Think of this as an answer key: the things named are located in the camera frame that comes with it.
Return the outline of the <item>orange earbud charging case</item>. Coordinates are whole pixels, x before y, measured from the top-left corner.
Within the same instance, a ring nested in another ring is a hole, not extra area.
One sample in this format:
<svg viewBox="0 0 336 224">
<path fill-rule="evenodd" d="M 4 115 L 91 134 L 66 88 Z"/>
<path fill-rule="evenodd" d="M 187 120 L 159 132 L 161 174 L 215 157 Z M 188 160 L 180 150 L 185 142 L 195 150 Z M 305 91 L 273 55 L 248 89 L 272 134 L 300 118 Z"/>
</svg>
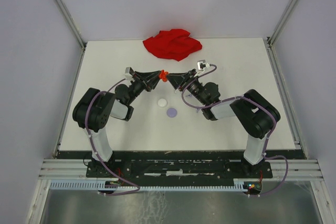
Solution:
<svg viewBox="0 0 336 224">
<path fill-rule="evenodd" d="M 159 74 L 159 78 L 163 81 L 163 82 L 167 82 L 168 79 L 167 79 L 167 75 L 169 73 L 165 70 L 161 70 L 160 74 Z"/>
</svg>

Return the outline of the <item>white earbud charging case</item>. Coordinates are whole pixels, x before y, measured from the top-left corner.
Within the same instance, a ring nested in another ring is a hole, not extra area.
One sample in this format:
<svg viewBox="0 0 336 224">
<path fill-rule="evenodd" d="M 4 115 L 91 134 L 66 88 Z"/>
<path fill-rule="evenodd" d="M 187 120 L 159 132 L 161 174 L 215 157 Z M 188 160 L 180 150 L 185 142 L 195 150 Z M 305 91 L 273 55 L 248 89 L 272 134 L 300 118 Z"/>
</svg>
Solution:
<svg viewBox="0 0 336 224">
<path fill-rule="evenodd" d="M 164 108 L 167 106 L 167 100 L 164 99 L 164 98 L 161 98 L 157 101 L 157 105 L 160 107 L 160 108 Z"/>
</svg>

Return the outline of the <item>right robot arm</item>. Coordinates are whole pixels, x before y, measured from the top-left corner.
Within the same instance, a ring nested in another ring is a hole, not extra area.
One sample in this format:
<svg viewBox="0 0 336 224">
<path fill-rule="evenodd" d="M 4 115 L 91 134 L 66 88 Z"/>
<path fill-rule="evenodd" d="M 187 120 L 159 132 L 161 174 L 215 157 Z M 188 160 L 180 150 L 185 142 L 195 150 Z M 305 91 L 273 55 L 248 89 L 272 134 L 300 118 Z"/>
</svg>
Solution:
<svg viewBox="0 0 336 224">
<path fill-rule="evenodd" d="M 184 94 L 188 91 L 202 106 L 186 103 L 199 109 L 207 120 L 237 117 L 248 134 L 246 149 L 241 160 L 241 172 L 246 177 L 259 173 L 264 162 L 270 134 L 281 119 L 278 110 L 254 89 L 242 96 L 221 100 L 218 85 L 213 82 L 201 84 L 196 70 L 186 73 L 162 72 L 161 78 L 169 82 L 174 89 Z"/>
</svg>

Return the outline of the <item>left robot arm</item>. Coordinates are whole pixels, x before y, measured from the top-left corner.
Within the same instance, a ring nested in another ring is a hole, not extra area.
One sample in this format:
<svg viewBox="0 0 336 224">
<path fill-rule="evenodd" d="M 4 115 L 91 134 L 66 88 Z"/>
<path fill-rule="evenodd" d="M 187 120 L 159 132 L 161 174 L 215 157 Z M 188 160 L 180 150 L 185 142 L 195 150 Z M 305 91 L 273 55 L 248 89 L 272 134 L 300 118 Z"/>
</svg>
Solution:
<svg viewBox="0 0 336 224">
<path fill-rule="evenodd" d="M 72 118 L 82 128 L 90 141 L 92 158 L 101 161 L 98 171 L 105 177 L 116 171 L 111 161 L 113 150 L 110 147 L 106 125 L 110 118 L 129 121 L 134 108 L 131 103 L 143 92 L 154 90 L 162 80 L 165 71 L 138 72 L 131 67 L 125 70 L 125 78 L 107 91 L 89 88 L 76 104 Z"/>
</svg>

